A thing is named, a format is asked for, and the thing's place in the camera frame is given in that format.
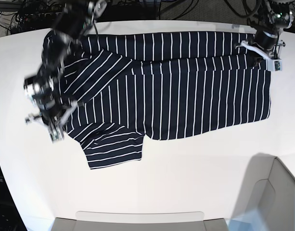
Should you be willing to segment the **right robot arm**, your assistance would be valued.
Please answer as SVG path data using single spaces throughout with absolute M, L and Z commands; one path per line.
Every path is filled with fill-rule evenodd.
M 28 99 L 40 110 L 29 115 L 25 121 L 42 120 L 52 133 L 62 131 L 68 118 L 77 107 L 72 101 L 66 106 L 56 85 L 64 73 L 65 59 L 80 44 L 81 37 L 89 31 L 107 6 L 104 0 L 64 0 L 63 11 L 51 27 L 44 41 L 42 63 L 36 75 L 25 78 L 24 91 Z

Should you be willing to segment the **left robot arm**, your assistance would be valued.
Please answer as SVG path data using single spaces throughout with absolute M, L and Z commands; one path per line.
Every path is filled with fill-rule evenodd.
M 242 4 L 245 15 L 240 18 L 247 19 L 250 27 L 256 30 L 252 38 L 234 45 L 240 47 L 256 47 L 256 53 L 263 52 L 272 60 L 279 60 L 280 55 L 280 34 L 284 29 L 292 26 L 294 16 L 290 10 L 291 0 L 257 0 L 253 9 L 247 1 Z

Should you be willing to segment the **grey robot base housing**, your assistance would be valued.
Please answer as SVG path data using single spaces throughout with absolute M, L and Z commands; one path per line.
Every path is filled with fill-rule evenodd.
M 239 189 L 222 176 L 198 185 L 199 209 L 159 214 L 77 212 L 54 231 L 295 231 L 295 177 L 275 156 L 256 154 Z

